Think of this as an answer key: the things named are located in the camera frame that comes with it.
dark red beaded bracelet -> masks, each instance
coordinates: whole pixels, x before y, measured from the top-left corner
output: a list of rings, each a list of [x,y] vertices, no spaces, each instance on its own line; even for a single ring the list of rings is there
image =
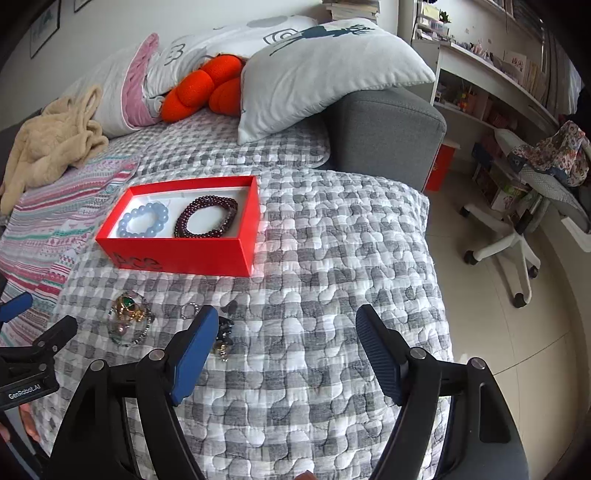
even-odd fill
[[[197,210],[206,207],[218,206],[227,210],[226,217],[217,228],[205,233],[191,233],[187,229],[187,223],[191,215]],[[174,225],[174,236],[176,238],[218,238],[228,231],[234,217],[238,211],[238,203],[236,200],[227,197],[217,197],[215,195],[205,195],[199,197],[189,203],[189,206],[183,210],[181,216],[178,217],[177,223]]]

blue gripper pad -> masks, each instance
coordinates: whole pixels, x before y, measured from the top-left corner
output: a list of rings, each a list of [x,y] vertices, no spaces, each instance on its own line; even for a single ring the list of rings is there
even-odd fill
[[[170,352],[168,360],[172,367],[176,366],[174,385],[170,392],[170,398],[175,407],[193,392],[218,329],[219,319],[216,309],[210,305],[204,305],[189,328],[176,334],[181,334],[181,337],[178,342],[174,342],[173,351]]]
[[[0,323],[8,323],[22,312],[33,306],[33,297],[29,292],[21,293],[18,297],[0,305]]]
[[[392,333],[398,332],[387,329],[371,305],[358,308],[355,328],[382,392],[396,405],[402,405],[401,365],[385,343]]]

light blue beaded bracelet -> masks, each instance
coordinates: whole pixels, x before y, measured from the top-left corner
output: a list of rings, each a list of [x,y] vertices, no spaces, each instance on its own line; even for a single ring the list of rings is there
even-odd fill
[[[130,233],[127,231],[127,224],[132,218],[141,217],[147,213],[154,213],[157,220],[143,233]],[[123,215],[119,220],[117,236],[119,238],[150,238],[156,236],[158,232],[164,229],[164,224],[168,222],[168,209],[160,202],[146,203],[139,208],[134,208],[131,212]]]

tile floor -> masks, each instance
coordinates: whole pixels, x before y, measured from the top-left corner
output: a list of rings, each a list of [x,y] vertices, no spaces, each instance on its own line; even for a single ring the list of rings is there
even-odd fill
[[[503,256],[466,265],[463,254],[492,239],[468,202],[485,207],[469,177],[450,172],[439,192],[427,192],[431,211],[427,243],[446,306],[455,360],[484,358],[505,396],[521,435],[531,480],[541,480],[568,447],[576,427],[577,372],[569,311],[548,252],[534,233],[530,245],[542,260],[532,281],[532,302],[511,304],[520,291],[517,271]]]

beige fleece blanket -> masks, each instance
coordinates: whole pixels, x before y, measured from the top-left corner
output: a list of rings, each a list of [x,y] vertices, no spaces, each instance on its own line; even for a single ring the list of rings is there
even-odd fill
[[[69,165],[80,168],[88,158],[106,149],[109,141],[100,124],[91,120],[101,97],[100,86],[94,85],[78,102],[59,98],[41,115],[23,123],[0,186],[0,213],[11,213],[26,189],[49,185]]]

